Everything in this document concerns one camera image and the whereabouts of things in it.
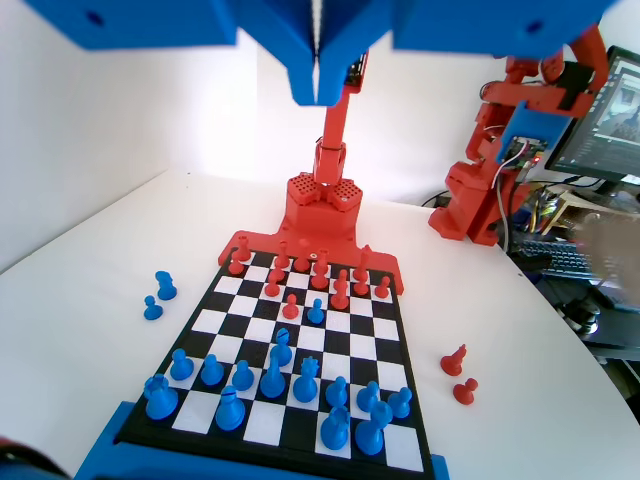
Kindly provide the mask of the blurred person hand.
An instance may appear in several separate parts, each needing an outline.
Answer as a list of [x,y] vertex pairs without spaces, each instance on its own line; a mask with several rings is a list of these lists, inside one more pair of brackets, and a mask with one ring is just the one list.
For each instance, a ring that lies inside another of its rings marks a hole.
[[591,256],[592,270],[615,280],[628,300],[639,302],[639,217],[589,214],[577,240]]

